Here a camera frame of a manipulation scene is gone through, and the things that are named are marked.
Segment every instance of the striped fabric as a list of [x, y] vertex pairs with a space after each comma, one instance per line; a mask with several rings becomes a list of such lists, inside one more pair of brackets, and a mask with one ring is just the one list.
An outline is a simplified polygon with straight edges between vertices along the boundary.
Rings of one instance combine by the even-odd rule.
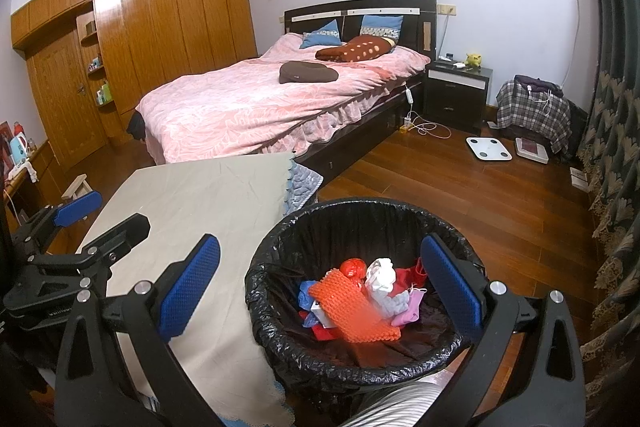
[[357, 413], [340, 427], [413, 427], [443, 389], [444, 384], [408, 383]]

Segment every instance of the wooden floor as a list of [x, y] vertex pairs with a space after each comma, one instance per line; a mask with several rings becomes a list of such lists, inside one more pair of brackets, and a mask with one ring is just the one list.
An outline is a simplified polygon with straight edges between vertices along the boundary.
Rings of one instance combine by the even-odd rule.
[[[512, 161], [482, 162], [468, 149], [468, 134], [452, 133], [441, 140], [396, 132], [323, 187], [319, 198], [380, 196], [426, 208], [468, 238], [490, 279], [525, 296], [562, 291], [581, 343], [588, 340], [599, 263], [588, 198], [571, 186], [569, 167], [520, 158], [506, 140]], [[99, 150], [73, 174], [85, 172], [107, 201], [135, 169], [152, 164], [145, 147], [131, 141]], [[85, 229], [91, 222], [84, 223]], [[80, 230], [78, 244], [83, 235]], [[486, 407], [504, 388], [519, 342], [512, 341]], [[449, 369], [455, 370], [461, 359]]]

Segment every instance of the curtain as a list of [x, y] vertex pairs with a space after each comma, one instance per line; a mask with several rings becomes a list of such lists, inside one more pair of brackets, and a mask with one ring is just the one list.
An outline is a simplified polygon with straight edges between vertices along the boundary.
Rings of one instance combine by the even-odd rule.
[[640, 0], [600, 0], [600, 68], [580, 156], [606, 259], [594, 338], [581, 347], [593, 415], [623, 386], [640, 341]]

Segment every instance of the plaid blanket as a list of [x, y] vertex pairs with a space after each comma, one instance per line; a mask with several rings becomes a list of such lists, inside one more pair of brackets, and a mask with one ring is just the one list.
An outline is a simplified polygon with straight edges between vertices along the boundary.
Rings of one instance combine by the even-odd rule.
[[515, 80], [502, 84], [496, 98], [498, 129], [519, 125], [547, 138], [554, 153], [567, 152], [571, 110], [564, 98], [548, 92], [529, 92]]

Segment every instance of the blue pillow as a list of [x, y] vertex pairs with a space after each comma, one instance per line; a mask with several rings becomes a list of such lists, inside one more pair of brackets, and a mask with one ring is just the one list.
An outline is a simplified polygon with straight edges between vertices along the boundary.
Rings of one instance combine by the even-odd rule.
[[338, 21], [332, 20], [326, 26], [311, 33], [305, 33], [300, 49], [310, 46], [341, 46], [340, 32], [338, 31]]
[[386, 37], [398, 43], [400, 39], [400, 28], [402, 27], [402, 16], [365, 15], [360, 26], [361, 35], [375, 35]]

